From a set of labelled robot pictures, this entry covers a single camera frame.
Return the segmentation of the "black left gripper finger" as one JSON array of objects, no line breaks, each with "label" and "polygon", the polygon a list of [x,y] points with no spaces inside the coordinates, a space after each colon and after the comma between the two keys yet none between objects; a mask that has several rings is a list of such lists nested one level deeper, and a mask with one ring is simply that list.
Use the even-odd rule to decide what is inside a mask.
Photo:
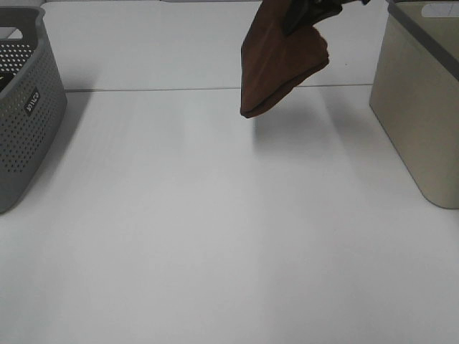
[{"label": "black left gripper finger", "polygon": [[343,1],[335,0],[295,0],[283,20],[283,33],[291,35],[303,26],[313,26],[329,17],[336,16],[343,10]]}]

